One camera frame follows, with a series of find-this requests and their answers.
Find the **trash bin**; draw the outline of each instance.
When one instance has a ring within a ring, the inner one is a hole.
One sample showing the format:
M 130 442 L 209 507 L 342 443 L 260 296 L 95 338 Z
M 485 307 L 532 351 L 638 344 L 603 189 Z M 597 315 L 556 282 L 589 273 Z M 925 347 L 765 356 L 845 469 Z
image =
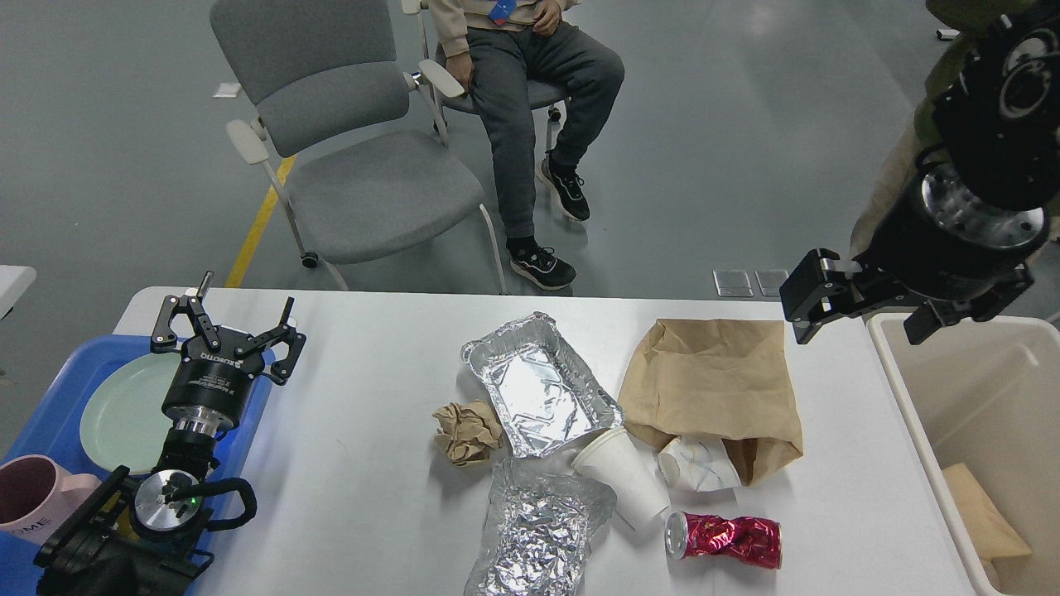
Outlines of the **trash bin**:
M 966 320 L 909 346 L 902 321 L 868 321 L 899 408 L 976 591 L 1060 594 L 1060 332 L 1043 320 Z M 965 462 L 1034 555 L 986 578 L 942 478 Z

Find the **white table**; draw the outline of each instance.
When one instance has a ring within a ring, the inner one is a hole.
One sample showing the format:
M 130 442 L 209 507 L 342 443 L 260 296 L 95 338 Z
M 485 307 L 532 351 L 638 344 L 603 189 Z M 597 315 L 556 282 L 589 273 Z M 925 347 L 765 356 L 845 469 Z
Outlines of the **white table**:
M 140 292 L 114 332 L 148 334 L 162 297 L 180 292 Z M 243 470 L 258 518 L 218 536 L 199 594 L 461 594 L 489 469 L 441 457 L 430 414 L 485 399 L 460 347 L 504 322 L 548 313 L 617 396 L 656 318 L 781 318 L 768 302 L 251 290 L 213 290 L 205 305 L 215 323 L 258 333 L 288 295 L 308 340 L 289 383 L 273 389 Z M 615 515 L 589 559 L 586 596 L 972 593 L 861 321 L 830 325 L 809 346 L 789 336 L 788 362 L 806 456 L 754 489 L 677 504 L 780 522 L 783 567 L 669 561 L 661 520 L 637 534 Z
M 0 319 L 15 305 L 35 279 L 37 271 L 33 267 L 0 265 Z

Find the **crushed red can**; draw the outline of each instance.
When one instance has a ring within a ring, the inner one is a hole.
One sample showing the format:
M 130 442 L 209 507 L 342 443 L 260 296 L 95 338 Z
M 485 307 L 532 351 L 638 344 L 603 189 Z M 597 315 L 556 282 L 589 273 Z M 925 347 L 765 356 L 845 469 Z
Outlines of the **crushed red can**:
M 666 524 L 666 550 L 674 559 L 724 555 L 779 569 L 780 524 L 764 518 L 726 520 L 678 511 Z

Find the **gray sweatpants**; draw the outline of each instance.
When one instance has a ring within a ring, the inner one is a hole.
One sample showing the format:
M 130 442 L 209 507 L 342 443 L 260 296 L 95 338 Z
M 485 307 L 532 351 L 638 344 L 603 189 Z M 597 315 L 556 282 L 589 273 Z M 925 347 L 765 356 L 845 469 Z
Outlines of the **gray sweatpants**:
M 527 77 L 566 86 L 567 121 L 552 159 L 577 165 L 600 135 L 625 76 L 614 51 L 566 22 L 550 37 L 470 29 L 471 97 L 493 147 L 493 175 L 508 238 L 533 235 L 534 125 Z

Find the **beige hoodie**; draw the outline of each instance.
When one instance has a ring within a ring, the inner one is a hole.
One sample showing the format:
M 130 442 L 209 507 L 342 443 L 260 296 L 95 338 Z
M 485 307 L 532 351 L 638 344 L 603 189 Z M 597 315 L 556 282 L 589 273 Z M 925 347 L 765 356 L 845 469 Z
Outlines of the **beige hoodie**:
M 467 51 L 467 28 L 502 31 L 523 31 L 533 25 L 533 13 L 541 0 L 516 0 L 515 11 L 502 25 L 490 19 L 490 11 L 496 0 L 427 0 L 438 40 L 446 56 L 455 56 Z M 564 11 L 581 0 L 556 0 Z

